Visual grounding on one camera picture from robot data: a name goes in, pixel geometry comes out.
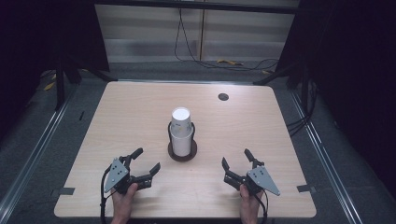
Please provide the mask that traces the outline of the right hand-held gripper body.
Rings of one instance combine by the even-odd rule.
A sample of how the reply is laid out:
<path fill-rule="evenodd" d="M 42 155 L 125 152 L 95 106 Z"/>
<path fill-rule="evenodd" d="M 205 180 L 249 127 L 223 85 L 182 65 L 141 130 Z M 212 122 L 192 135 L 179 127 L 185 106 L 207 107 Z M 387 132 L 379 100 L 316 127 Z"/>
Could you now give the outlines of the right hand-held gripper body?
<path fill-rule="evenodd" d="M 245 185 L 250 195 L 255 195 L 265 190 L 276 196 L 280 195 L 280 190 L 264 166 L 249 170 L 245 176 L 238 175 L 230 169 L 226 169 L 224 182 L 236 190 L 240 190 L 240 186 Z"/>

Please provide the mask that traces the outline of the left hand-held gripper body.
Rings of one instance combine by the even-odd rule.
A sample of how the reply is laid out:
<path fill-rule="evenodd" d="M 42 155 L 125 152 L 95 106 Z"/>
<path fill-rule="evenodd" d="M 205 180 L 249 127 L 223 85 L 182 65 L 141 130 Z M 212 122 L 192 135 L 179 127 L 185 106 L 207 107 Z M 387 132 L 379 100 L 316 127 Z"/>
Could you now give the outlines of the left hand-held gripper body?
<path fill-rule="evenodd" d="M 104 192 L 108 193 L 114 189 L 119 194 L 125 194 L 128 188 L 136 183 L 137 189 L 146 189 L 151 187 L 153 173 L 149 171 L 146 175 L 131 175 L 130 164 L 135 160 L 136 156 L 129 155 L 127 157 L 119 157 L 113 160 L 108 168 L 106 182 L 104 184 Z"/>

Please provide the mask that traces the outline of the black cup holder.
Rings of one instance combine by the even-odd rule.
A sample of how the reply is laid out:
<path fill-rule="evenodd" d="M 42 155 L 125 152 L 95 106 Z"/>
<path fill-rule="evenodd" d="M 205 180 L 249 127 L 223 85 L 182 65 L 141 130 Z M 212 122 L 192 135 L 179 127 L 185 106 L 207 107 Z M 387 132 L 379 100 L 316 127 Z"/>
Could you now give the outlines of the black cup holder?
<path fill-rule="evenodd" d="M 168 124 L 168 137 L 169 137 L 169 143 L 167 146 L 167 152 L 168 155 L 171 157 L 172 160 L 174 161 L 179 161 L 179 162 L 184 162 L 184 161 L 191 161 L 197 154 L 198 151 L 198 146 L 196 141 L 194 140 L 194 135 L 195 135 L 195 125 L 194 123 L 191 124 L 191 153 L 185 157 L 179 157 L 177 156 L 172 149 L 171 146 L 171 124 Z"/>

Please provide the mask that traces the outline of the floral print white paper cup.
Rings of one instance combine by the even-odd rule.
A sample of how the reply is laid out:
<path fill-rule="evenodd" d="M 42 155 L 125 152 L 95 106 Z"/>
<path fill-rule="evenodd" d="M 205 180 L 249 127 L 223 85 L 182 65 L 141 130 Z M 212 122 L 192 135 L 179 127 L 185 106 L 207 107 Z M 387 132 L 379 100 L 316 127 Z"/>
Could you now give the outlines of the floral print white paper cup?
<path fill-rule="evenodd" d="M 186 107 L 177 107 L 172 112 L 171 133 L 179 138 L 191 132 L 191 113 Z"/>

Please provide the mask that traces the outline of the person's right hand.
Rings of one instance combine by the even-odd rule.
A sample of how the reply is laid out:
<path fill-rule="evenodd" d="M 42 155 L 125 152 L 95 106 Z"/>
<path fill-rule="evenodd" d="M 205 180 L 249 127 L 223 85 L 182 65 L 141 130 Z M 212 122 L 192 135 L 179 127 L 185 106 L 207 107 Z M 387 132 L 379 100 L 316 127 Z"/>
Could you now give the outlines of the person's right hand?
<path fill-rule="evenodd" d="M 261 199 L 263 191 L 260 191 L 256 196 L 252 196 L 248 192 L 248 188 L 245 185 L 240 186 L 240 219 L 241 218 L 257 218 L 259 214 L 260 203 L 258 199 Z"/>

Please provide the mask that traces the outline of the person's left hand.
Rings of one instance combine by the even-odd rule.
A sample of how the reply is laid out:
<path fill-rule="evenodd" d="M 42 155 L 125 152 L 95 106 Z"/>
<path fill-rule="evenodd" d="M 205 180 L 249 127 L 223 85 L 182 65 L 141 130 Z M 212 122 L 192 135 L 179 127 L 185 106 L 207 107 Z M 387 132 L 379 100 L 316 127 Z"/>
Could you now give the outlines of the person's left hand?
<path fill-rule="evenodd" d="M 114 189 L 112 192 L 112 202 L 113 202 L 113 218 L 116 219 L 126 219 L 131 218 L 131 213 L 133 209 L 134 195 L 137 192 L 137 184 L 133 183 L 125 194 L 120 194 Z"/>

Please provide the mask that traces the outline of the plain white paper cup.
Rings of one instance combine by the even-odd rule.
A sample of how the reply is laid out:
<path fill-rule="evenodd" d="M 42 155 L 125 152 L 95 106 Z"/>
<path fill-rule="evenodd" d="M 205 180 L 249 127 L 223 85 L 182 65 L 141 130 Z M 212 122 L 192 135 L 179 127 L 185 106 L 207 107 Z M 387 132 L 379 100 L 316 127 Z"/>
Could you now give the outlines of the plain white paper cup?
<path fill-rule="evenodd" d="M 171 133 L 171 146 L 177 156 L 189 155 L 191 153 L 191 133 L 186 136 Z"/>

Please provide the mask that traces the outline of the black stand leg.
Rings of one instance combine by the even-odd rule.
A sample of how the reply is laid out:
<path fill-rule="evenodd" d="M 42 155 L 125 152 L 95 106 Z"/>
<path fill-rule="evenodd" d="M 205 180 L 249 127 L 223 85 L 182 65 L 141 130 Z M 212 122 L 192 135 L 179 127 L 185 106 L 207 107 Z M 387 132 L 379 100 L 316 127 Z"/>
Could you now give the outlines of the black stand leg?
<path fill-rule="evenodd" d="M 299 65 L 298 62 L 291 63 L 290 65 L 287 65 L 284 68 L 276 70 L 274 73 L 272 73 L 271 75 L 269 75 L 268 77 L 266 77 L 262 80 L 253 81 L 252 84 L 254 86 L 265 86 L 279 77 L 285 77 L 285 76 L 289 75 L 292 72 L 292 70 L 295 69 L 298 65 Z"/>
<path fill-rule="evenodd" d="M 89 72 L 91 72 L 92 74 L 94 74 L 95 76 L 101 78 L 103 81 L 106 82 L 111 82 L 111 81 L 118 81 L 116 78 L 114 77 L 109 77 L 107 75 L 105 75 L 103 72 L 95 69 L 94 67 L 92 67 L 91 65 L 88 65 L 87 63 L 84 62 L 77 62 L 83 69 L 88 70 Z"/>

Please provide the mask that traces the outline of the black metal stand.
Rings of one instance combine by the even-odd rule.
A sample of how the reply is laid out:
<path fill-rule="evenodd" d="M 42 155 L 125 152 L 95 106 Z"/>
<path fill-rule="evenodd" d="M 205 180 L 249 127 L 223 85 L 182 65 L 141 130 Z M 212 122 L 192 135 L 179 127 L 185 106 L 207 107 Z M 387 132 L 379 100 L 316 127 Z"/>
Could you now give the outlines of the black metal stand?
<path fill-rule="evenodd" d="M 59 60 L 56 68 L 56 90 L 57 90 L 57 104 L 55 109 L 60 110 L 65 101 L 64 94 L 64 64 Z"/>

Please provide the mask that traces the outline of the black overhead beam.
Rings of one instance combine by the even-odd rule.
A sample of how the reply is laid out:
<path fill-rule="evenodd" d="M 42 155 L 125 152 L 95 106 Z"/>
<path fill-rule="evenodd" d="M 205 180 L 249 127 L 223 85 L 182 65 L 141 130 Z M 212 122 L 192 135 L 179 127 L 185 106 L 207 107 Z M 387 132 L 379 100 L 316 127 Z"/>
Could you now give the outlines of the black overhead beam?
<path fill-rule="evenodd" d="M 165 7 L 165 8 L 187 8 L 207 9 L 219 11 L 240 11 L 275 14 L 298 14 L 301 10 L 297 7 L 275 7 L 258 5 L 241 5 L 226 3 L 207 3 L 196 1 L 176 0 L 92 0 L 97 5 L 130 6 L 130 7 Z"/>

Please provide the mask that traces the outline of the metal floor rail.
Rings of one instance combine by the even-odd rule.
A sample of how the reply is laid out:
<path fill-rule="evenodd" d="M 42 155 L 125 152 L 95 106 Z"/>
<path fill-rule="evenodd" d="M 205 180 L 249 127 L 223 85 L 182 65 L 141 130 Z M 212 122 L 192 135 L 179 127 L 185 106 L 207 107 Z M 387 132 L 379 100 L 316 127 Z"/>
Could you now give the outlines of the metal floor rail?
<path fill-rule="evenodd" d="M 349 224 L 363 224 L 361 216 L 355 206 L 353 200 L 349 196 L 347 189 L 337 173 L 332 160 L 324 146 L 319 134 L 316 130 L 315 125 L 312 121 L 307 119 L 307 114 L 303 110 L 302 100 L 296 91 L 291 91 L 290 96 L 297 109 L 297 112 L 301 119 L 304 121 L 304 128 L 311 140 L 311 143 L 318 155 L 318 158 L 322 164 L 322 167 L 328 177 L 332 189 L 340 203 Z"/>
<path fill-rule="evenodd" d="M 0 143 L 0 224 L 11 217 L 77 90 L 78 84 L 67 87 L 60 107 L 57 91 L 39 91 Z"/>

